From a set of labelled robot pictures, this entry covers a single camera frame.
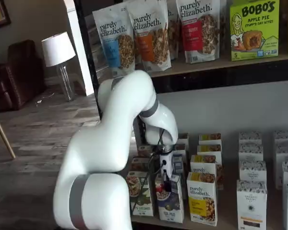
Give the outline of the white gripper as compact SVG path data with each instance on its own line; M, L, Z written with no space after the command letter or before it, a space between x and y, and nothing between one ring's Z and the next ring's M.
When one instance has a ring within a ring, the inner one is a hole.
M164 184L164 190L171 192L170 178L173 173L173 153L164 153L160 155L160 173L162 176L162 184Z

